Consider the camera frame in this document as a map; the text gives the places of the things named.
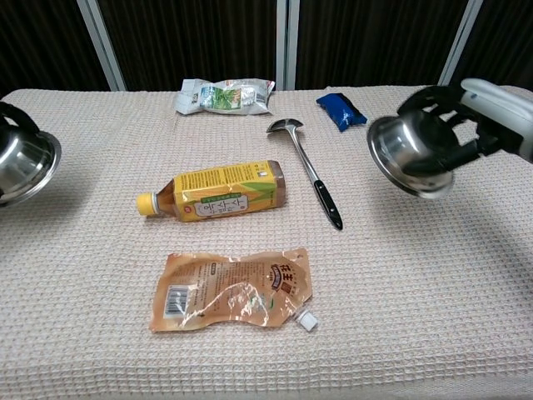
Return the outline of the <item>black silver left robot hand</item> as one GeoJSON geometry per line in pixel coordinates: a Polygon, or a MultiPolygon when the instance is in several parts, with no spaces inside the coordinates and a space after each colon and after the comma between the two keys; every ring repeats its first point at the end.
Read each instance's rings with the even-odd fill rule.
{"type": "Polygon", "coordinates": [[[8,126],[8,119],[13,120],[21,129],[28,133],[38,134],[40,132],[37,124],[20,108],[10,103],[1,102],[1,126],[8,126]]]}

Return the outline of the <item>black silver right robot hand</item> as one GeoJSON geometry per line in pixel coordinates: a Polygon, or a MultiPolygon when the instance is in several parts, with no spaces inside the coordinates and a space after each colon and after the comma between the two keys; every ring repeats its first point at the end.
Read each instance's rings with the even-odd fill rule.
{"type": "Polygon", "coordinates": [[[471,120],[477,139],[447,144],[435,155],[407,163],[402,171],[425,177],[453,171],[480,156],[500,150],[532,162],[532,102],[480,78],[465,78],[458,86],[429,86],[415,92],[398,108],[402,115],[432,106],[429,112],[445,132],[471,120]]]}

